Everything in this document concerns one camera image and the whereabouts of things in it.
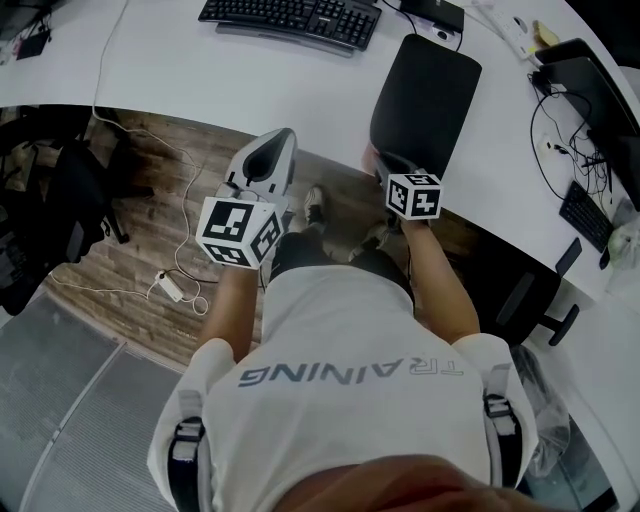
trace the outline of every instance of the keyboard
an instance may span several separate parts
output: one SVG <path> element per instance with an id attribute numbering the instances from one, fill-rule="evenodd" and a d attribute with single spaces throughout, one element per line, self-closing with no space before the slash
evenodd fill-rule
<path id="1" fill-rule="evenodd" d="M 560 207 L 560 217 L 571 224 L 598 252 L 603 252 L 613 233 L 613 225 L 593 199 L 577 183 L 571 183 Z"/>
<path id="2" fill-rule="evenodd" d="M 350 0 L 208 0 L 198 18 L 217 32 L 269 37 L 350 57 L 365 50 L 380 9 Z"/>

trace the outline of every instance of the power strip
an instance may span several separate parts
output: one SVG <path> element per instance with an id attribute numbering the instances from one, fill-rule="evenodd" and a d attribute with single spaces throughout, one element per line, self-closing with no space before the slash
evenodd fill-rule
<path id="1" fill-rule="evenodd" d="M 505 11 L 501 5 L 496 3 L 490 5 L 480 0 L 472 0 L 472 5 L 500 32 L 507 44 L 522 60 L 528 59 L 538 50 L 532 34 L 525 32 L 513 14 Z"/>
<path id="2" fill-rule="evenodd" d="M 180 302 L 184 298 L 182 289 L 171 279 L 166 272 L 160 271 L 156 274 L 156 283 L 167 292 L 167 295 L 173 299 L 174 302 Z"/>

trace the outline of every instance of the backpack strap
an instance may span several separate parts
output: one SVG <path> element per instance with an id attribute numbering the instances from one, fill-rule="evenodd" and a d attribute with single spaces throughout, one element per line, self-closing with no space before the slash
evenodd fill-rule
<path id="1" fill-rule="evenodd" d="M 178 394 L 182 420 L 169 445 L 167 476 L 178 512 L 212 512 L 211 456 L 202 422 L 202 399 L 195 391 Z"/>
<path id="2" fill-rule="evenodd" d="M 494 366 L 483 396 L 491 485 L 496 487 L 515 487 L 522 463 L 522 428 L 506 398 L 510 369 L 511 364 Z"/>

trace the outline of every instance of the black chair backrest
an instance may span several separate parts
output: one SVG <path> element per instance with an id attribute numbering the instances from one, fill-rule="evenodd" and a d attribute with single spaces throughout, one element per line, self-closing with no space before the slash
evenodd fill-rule
<path id="1" fill-rule="evenodd" d="M 103 239 L 101 223 L 111 203 L 105 169 L 82 143 L 67 143 L 58 157 L 44 203 L 42 238 L 48 241 L 49 266 L 76 263 L 92 244 Z M 70 243 L 79 247 L 69 252 Z"/>
<path id="2" fill-rule="evenodd" d="M 567 0 L 595 32 L 619 66 L 640 69 L 637 2 L 629 0 Z"/>
<path id="3" fill-rule="evenodd" d="M 521 344 L 551 305 L 561 278 L 522 251 L 487 234 L 465 282 L 482 332 Z"/>

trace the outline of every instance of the sneaker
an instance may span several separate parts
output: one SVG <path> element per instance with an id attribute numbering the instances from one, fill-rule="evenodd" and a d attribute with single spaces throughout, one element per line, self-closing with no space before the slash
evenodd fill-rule
<path id="1" fill-rule="evenodd" d="M 374 251 L 380 249 L 389 239 L 389 227 L 384 222 L 375 224 L 364 237 L 362 243 L 356 247 L 349 255 L 349 261 L 362 254 L 364 251 Z"/>
<path id="2" fill-rule="evenodd" d="M 325 216 L 326 200 L 324 191 L 320 185 L 314 185 L 307 192 L 304 199 L 304 217 L 307 220 L 307 227 L 311 224 L 318 224 L 322 230 L 327 227 L 327 218 Z"/>

